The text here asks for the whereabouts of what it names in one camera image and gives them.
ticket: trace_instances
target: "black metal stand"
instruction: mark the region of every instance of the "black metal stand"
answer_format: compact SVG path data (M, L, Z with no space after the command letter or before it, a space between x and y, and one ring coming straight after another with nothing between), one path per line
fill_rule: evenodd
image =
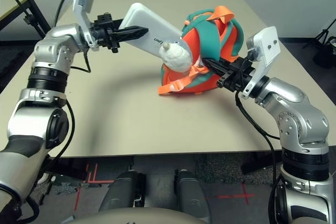
M26 16L24 21L34 27L41 38L45 37L45 34L51 29L48 22L44 18L42 12L36 5L34 0L26 0L24 3L21 3L19 0L15 0L18 7L10 12L6 17L0 20L0 30L17 18L20 14L25 13Z
M329 34L329 29L330 27L336 22L336 19L333 20L333 22L331 22L331 24L326 28L326 29L323 29L322 32L320 32L320 34L318 34L314 39L312 39L310 42L308 42L307 44L305 44L302 48L306 48L310 45L312 46L320 46L320 39L324 36L324 39L323 39L323 43L322 45L324 46L324 43L326 43L326 39L328 37L328 34Z
M244 175L266 169L268 167L271 167L273 164L271 153L266 154L266 155L261 155L261 153L254 152L253 156L254 156L253 161L243 163L240 167ZM275 159L276 159L276 163L279 163L282 161L281 151L275 151Z

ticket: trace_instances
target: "teal fabric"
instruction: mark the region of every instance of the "teal fabric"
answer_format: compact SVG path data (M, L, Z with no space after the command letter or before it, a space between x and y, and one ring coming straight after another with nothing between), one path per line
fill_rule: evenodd
M207 18L209 18L211 15L203 15L198 17L197 19L195 19L194 21L191 21L191 23L187 26L184 26L182 28L182 37L184 37L184 35L186 35L191 29L193 29L196 24L201 23L201 22L208 22L206 21Z
M192 83L190 83L186 88L192 88L194 86L197 86L203 82L206 82L207 80L210 79L210 77L213 75L214 73L212 72L208 72L205 74L199 74L198 76L195 77L195 79L192 81Z
M200 22L195 25L195 29L199 36L201 58L219 61L221 56L221 41L216 24L208 21Z
M161 66L161 85L164 85L163 84L163 77L164 77L164 68L163 68L163 64Z

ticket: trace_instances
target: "red tape marking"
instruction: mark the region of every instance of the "red tape marking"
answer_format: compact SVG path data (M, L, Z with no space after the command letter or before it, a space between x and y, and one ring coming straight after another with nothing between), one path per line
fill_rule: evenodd
M77 207L78 207L78 202L79 202L79 197L80 197L80 191L81 191L81 187L79 187L78 191L77 191L77 198L76 198L76 203L75 203L75 209L74 209L74 211L76 211Z
M247 193L246 193L245 183L242 182L241 184L242 184L241 186L242 186L243 192L244 192L245 202L246 202L247 205L249 205L249 203L248 203L248 197L246 197Z
M114 182L114 180L96 180L97 170L98 170L98 164L96 164L95 167L94 167L93 180L91 180L91 172L89 172L89 177L88 177L87 183L90 183L90 184L111 184L111 183Z

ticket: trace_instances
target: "table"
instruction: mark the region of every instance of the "table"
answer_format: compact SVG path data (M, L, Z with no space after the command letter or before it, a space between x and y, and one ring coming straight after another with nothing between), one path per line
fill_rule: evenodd
M91 21L110 12L113 19L125 16L129 6L141 2L176 27L199 9L228 6L241 24L245 38L266 25L243 0L95 0ZM59 24L76 19L69 9ZM329 143L336 145L336 107L301 64L281 44L281 56L268 76L300 87L330 123ZM240 55L246 56L244 44ZM66 95L76 117L76 131L67 157L164 153L243 152L269 150L262 136L235 105L234 94L215 89L201 95L157 95L161 60L126 43L118 54L101 48L89 52L92 73L72 70ZM33 57L30 57L0 95L0 147L6 144L6 126L24 88ZM82 54L74 66L85 67ZM278 135L274 119L252 99L246 110L270 134ZM271 140L275 149L281 146ZM55 156L60 147L50 152Z
M24 9L29 9L31 14L42 28L44 33L50 30L50 26L44 18L42 12L36 5L34 0L19 0ZM0 0L0 30L6 27L10 22L23 13L22 8L15 0Z

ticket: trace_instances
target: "phone case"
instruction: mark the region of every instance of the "phone case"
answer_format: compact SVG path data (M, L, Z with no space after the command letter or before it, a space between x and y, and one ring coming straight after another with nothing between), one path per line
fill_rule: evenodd
M190 52L187 43L181 39L182 32L180 30L140 3L131 5L119 29L130 26L148 28L148 33L143 37L126 41L126 43L150 54L159 57L159 48L164 42L178 43Z

